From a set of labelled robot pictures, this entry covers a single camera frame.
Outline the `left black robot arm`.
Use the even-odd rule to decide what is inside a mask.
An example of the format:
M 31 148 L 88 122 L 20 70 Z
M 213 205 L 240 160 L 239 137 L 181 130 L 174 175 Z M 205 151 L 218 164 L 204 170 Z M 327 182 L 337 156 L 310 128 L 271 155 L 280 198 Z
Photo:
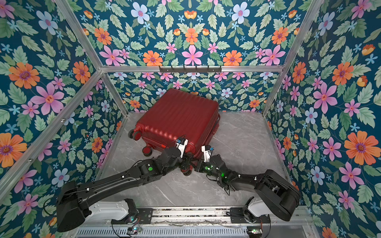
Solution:
M 64 184 L 57 198 L 58 232 L 64 233 L 82 225 L 90 216 L 90 206 L 126 189 L 157 181 L 180 168 L 191 165 L 192 153 L 181 154 L 176 147 L 165 149 L 158 157 L 139 160 L 119 174 L 94 182 Z

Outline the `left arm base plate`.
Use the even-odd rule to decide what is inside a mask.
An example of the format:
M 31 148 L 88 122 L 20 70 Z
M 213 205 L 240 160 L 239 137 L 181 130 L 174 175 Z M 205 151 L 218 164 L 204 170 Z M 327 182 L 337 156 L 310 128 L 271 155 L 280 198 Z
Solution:
M 153 218 L 153 208 L 138 208 L 137 212 L 129 213 L 121 220 L 113 219 L 112 225 L 150 224 Z

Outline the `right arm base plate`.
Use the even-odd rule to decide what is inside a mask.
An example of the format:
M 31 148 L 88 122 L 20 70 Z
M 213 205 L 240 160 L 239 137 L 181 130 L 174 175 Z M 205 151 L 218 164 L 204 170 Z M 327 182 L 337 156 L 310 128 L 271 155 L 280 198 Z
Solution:
M 231 207 L 226 215 L 232 224 L 269 224 L 271 222 L 268 215 L 256 217 L 243 207 Z

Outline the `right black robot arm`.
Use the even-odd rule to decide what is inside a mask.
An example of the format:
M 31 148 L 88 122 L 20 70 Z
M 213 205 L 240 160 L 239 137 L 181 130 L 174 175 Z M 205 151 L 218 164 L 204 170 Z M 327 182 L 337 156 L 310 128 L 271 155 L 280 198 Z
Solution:
M 257 175 L 240 174 L 229 169 L 219 154 L 207 162 L 197 160 L 190 164 L 195 171 L 213 177 L 228 195 L 232 191 L 241 190 L 255 194 L 249 198 L 241 212 L 229 212 L 233 217 L 254 223 L 264 215 L 274 215 L 289 222 L 299 206 L 300 192 L 274 170 L 268 169 Z

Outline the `red hard-shell suitcase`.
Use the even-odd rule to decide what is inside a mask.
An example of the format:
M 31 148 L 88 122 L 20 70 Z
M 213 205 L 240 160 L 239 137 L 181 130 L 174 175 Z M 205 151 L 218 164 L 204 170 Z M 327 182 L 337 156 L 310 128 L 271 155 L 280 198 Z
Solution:
M 188 140 L 185 152 L 201 159 L 201 147 L 209 145 L 219 128 L 219 106 L 216 101 L 177 89 L 170 89 L 138 120 L 129 138 L 142 139 L 144 156 L 153 151 L 175 147 L 176 140 Z

